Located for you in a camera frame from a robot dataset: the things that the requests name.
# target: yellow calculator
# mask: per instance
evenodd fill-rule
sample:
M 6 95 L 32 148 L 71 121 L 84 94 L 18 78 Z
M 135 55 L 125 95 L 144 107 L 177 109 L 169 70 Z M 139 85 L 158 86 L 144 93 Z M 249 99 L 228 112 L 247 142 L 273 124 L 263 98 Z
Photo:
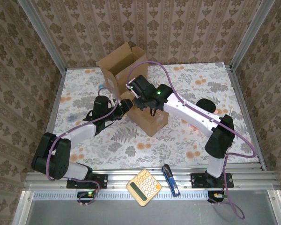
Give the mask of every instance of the yellow calculator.
M 139 205 L 145 206 L 161 190 L 161 185 L 148 170 L 142 170 L 126 185 L 126 188 Z

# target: box flap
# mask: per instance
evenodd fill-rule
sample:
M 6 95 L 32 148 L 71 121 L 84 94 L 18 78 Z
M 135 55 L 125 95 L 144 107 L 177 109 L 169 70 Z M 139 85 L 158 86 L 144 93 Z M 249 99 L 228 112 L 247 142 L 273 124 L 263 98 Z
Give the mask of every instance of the box flap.
M 121 94 L 120 98 L 121 99 L 126 98 L 126 99 L 129 99 L 129 100 L 132 100 L 132 99 L 134 99 L 134 94 L 132 94 L 130 91 L 126 91 L 123 94 Z
M 127 55 L 131 53 L 128 42 L 124 43 L 121 47 L 110 53 L 105 58 L 98 61 L 99 67 L 109 70 L 115 66 L 119 61 L 123 60 Z
M 114 90 L 116 90 L 117 94 L 119 95 L 118 83 L 117 83 L 117 80 L 114 77 L 114 75 L 111 72 L 109 72 L 107 69 L 102 68 L 101 70 L 102 70 L 102 73 L 104 74 L 106 86 L 111 87 Z
M 142 50 L 141 48 L 135 46 L 135 47 L 132 47 L 132 52 L 137 55 L 138 57 L 141 57 L 143 56 L 144 54 L 146 54 L 145 50 Z

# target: cardboard box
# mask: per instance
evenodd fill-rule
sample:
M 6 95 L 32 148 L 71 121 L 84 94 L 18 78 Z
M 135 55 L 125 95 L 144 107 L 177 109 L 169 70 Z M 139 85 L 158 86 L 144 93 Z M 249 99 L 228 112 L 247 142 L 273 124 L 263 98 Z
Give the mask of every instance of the cardboard box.
M 124 98 L 132 100 L 134 95 L 130 91 L 126 91 L 121 95 L 121 99 Z M 157 110 L 156 115 L 151 116 L 149 107 L 142 111 L 136 106 L 133 106 L 127 115 L 150 137 L 162 129 L 168 123 L 169 118 L 167 112 Z
M 128 42 L 98 61 L 107 87 L 112 87 L 118 96 L 127 91 L 126 83 L 130 70 L 138 63 L 147 61 L 146 52 L 139 47 L 130 48 Z M 131 74 L 130 80 L 143 75 L 148 77 L 148 64 L 138 66 Z

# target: table surface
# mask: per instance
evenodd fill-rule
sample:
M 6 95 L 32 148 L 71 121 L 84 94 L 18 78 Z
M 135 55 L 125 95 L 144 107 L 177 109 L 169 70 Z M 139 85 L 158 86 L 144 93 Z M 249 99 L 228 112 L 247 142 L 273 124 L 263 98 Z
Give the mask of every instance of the table surface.
M 202 98 L 212 100 L 218 115 L 229 114 L 237 132 L 251 141 L 243 115 L 223 63 L 166 65 L 177 92 L 192 103 Z M 159 66 L 148 67 L 148 80 L 156 87 L 169 84 Z M 54 133 L 81 124 L 93 108 L 104 77 L 99 68 L 68 70 L 60 99 Z M 70 160 L 93 169 L 177 167 L 208 164 L 204 150 L 207 138 L 195 127 L 169 115 L 168 124 L 153 137 L 146 135 L 128 116 L 87 139 L 71 150 Z M 251 154 L 250 147 L 235 137 L 230 152 Z M 229 156 L 228 163 L 258 162 L 258 158 Z

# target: wall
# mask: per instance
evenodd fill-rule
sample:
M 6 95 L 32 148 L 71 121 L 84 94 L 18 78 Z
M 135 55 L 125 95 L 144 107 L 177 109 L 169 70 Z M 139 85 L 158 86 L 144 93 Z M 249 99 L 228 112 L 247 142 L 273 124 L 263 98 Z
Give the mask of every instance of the wall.
M 237 68 L 267 166 L 281 185 L 281 0 L 276 0 Z
M 16 0 L 0 0 L 0 225 L 11 224 L 60 73 Z
M 128 41 L 163 64 L 230 63 L 261 0 L 33 0 L 67 67 Z

